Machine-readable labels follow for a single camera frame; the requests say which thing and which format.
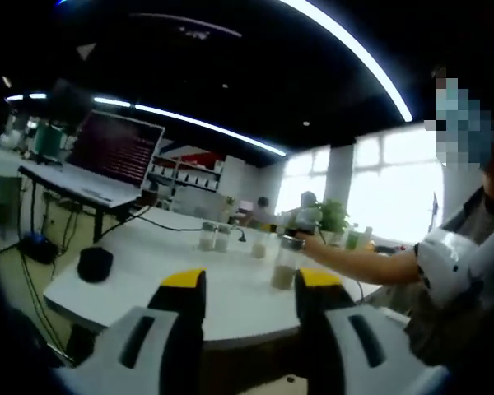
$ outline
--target robotic hand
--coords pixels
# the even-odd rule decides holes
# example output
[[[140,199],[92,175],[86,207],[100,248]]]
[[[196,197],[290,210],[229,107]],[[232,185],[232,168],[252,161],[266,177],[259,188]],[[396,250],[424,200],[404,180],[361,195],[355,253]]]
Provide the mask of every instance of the robotic hand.
[[[442,229],[433,230],[417,250],[417,269],[432,302],[443,309],[459,295],[476,296],[482,290],[477,267],[470,258],[479,246],[470,239]]]
[[[494,306],[494,233],[477,245],[462,235],[433,230],[419,244],[417,265],[438,309],[458,301]]]

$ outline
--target ceiling light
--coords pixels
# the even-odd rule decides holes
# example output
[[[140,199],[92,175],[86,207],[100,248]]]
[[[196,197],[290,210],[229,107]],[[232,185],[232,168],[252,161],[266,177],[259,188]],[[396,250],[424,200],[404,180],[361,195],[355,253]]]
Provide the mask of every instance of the ceiling light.
[[[320,11],[314,5],[308,3],[306,0],[280,0],[290,7],[295,8],[297,11],[308,16],[313,21],[325,28],[329,33],[337,37],[343,42],[375,76],[377,81],[383,86],[388,93],[390,99],[394,102],[397,110],[404,119],[404,122],[412,122],[413,117],[410,114],[410,110],[404,103],[403,98],[398,93],[393,82],[386,75],[384,70],[373,59],[368,51],[359,43],[352,35],[350,35],[346,29],[340,26],[337,22],[331,19],[327,14]]]
[[[31,93],[30,98],[31,99],[45,99],[46,94],[45,93]]]
[[[97,103],[103,103],[105,105],[118,105],[119,107],[130,107],[131,105],[127,101],[106,99],[105,97],[94,97],[93,100]]]
[[[264,150],[275,153],[279,156],[285,156],[286,155],[285,152],[280,151],[277,148],[274,148],[272,146],[268,146],[267,144],[264,144],[262,142],[258,142],[252,138],[242,136],[241,134],[231,132],[230,130],[220,128],[219,126],[215,126],[215,125],[212,125],[210,123],[199,121],[197,119],[193,119],[190,117],[185,117],[184,115],[171,113],[170,111],[164,111],[163,109],[154,109],[153,107],[146,107],[145,105],[135,105],[135,108],[140,109],[141,111],[148,111],[149,113],[154,113],[154,114],[164,115],[166,117],[170,117],[170,118],[174,118],[174,119],[179,119],[180,121],[192,123],[194,125],[201,126],[202,128],[211,129],[215,132],[223,133],[223,134],[226,134],[227,136],[237,138],[237,139],[241,140],[242,142],[248,142],[249,144],[252,144],[254,146],[259,146],[260,148],[263,148]]]
[[[9,81],[9,78],[7,77],[2,77],[3,83],[6,84],[8,88],[12,87],[11,81]]]
[[[17,101],[22,99],[24,99],[23,95],[14,95],[14,96],[6,97],[6,101]]]

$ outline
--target seated person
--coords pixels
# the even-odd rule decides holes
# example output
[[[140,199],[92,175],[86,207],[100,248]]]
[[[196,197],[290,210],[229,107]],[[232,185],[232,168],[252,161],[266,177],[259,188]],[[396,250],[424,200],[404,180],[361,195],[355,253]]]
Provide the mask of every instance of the seated person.
[[[244,218],[240,220],[240,226],[257,228],[260,224],[272,222],[272,216],[268,214],[269,199],[259,197],[256,202],[256,207],[253,211],[248,212]]]
[[[297,214],[301,209],[313,206],[316,203],[316,195],[311,191],[305,191],[300,195],[300,207],[293,208],[288,214]]]

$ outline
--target window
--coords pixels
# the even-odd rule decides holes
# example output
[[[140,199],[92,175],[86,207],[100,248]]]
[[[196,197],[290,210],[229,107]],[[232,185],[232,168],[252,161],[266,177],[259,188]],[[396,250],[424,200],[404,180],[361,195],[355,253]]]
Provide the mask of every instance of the window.
[[[300,206],[300,195],[311,191],[324,200],[329,167],[329,146],[300,153],[290,158],[283,170],[275,212],[277,214]]]
[[[373,234],[384,239],[423,239],[431,224],[434,194],[439,207],[443,201],[434,134],[422,125],[375,134],[358,141],[355,152],[347,205],[350,221],[362,229],[371,226]]]

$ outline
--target black ceiling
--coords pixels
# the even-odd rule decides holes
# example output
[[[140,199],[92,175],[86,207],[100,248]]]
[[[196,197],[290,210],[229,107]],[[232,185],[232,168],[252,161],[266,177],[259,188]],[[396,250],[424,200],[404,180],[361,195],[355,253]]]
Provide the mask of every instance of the black ceiling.
[[[311,2],[368,49],[414,119],[424,119],[432,107],[431,70],[446,47],[440,37],[453,30],[447,16],[455,8],[434,0]],[[64,77],[95,94],[201,119],[290,153],[345,145],[403,123],[353,53],[277,0],[67,0],[58,7],[11,7],[18,12],[7,19],[8,37],[0,39],[0,76],[13,87],[0,86],[1,97],[49,90]],[[83,60],[76,48],[93,43]],[[174,140],[254,165],[280,159],[205,128],[127,113],[165,125]]]

